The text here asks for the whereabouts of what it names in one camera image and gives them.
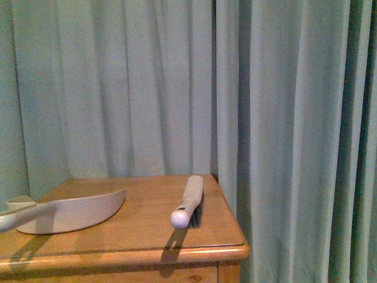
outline wooden drawer front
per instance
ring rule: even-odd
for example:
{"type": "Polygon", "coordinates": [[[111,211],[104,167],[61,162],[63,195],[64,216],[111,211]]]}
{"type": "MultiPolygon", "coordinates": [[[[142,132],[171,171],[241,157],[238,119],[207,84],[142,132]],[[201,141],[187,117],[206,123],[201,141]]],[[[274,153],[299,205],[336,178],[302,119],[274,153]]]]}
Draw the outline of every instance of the wooden drawer front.
{"type": "Polygon", "coordinates": [[[197,268],[182,268],[182,269],[150,269],[129,272],[115,272],[115,273],[101,273],[101,274],[58,274],[54,276],[53,272],[48,274],[33,274],[26,275],[26,277],[17,276],[14,279],[6,279],[1,282],[16,283],[16,282],[29,282],[29,283],[113,283],[113,282],[153,282],[153,283],[216,283],[217,282],[217,267],[197,267],[197,268]]]}

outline brush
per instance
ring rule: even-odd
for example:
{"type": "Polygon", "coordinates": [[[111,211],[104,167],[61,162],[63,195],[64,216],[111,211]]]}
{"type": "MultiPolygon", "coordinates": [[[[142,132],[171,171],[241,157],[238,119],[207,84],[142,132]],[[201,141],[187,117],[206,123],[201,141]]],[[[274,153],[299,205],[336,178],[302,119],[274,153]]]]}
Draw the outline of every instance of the brush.
{"type": "Polygon", "coordinates": [[[191,176],[183,192],[182,203],[170,215],[174,228],[198,228],[203,208],[203,177],[191,176]]]}

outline white dustpan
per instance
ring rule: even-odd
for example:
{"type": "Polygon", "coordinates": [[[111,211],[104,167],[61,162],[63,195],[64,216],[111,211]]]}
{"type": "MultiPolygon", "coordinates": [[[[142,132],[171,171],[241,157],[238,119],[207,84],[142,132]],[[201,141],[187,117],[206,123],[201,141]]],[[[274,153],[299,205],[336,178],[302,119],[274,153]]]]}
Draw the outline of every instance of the white dustpan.
{"type": "Polygon", "coordinates": [[[17,228],[28,234],[51,234],[87,228],[115,214],[125,196],[125,189],[47,203],[36,203],[28,196],[20,196],[7,201],[9,211],[0,214],[0,232],[17,228]]]}

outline fabric drape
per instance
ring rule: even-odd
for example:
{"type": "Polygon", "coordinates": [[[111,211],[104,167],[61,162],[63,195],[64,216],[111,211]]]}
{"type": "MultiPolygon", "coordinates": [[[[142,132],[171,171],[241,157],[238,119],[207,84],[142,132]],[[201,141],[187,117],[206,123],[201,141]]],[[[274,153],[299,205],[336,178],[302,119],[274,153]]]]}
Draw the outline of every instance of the fabric drape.
{"type": "Polygon", "coordinates": [[[211,2],[14,1],[31,195],[210,173],[211,2]]]}
{"type": "Polygon", "coordinates": [[[0,210],[212,173],[242,282],[377,282],[375,1],[0,3],[0,210]]]}

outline brush bristles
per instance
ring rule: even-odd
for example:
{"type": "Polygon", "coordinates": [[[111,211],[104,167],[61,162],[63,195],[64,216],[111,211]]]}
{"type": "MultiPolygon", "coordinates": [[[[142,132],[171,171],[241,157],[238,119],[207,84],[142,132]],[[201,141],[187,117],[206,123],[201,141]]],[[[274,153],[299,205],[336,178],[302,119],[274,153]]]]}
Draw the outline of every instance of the brush bristles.
{"type": "Polygon", "coordinates": [[[201,196],[201,202],[195,208],[190,221],[188,223],[188,228],[199,228],[201,225],[201,216],[203,214],[203,202],[204,202],[204,193],[201,196]]]}

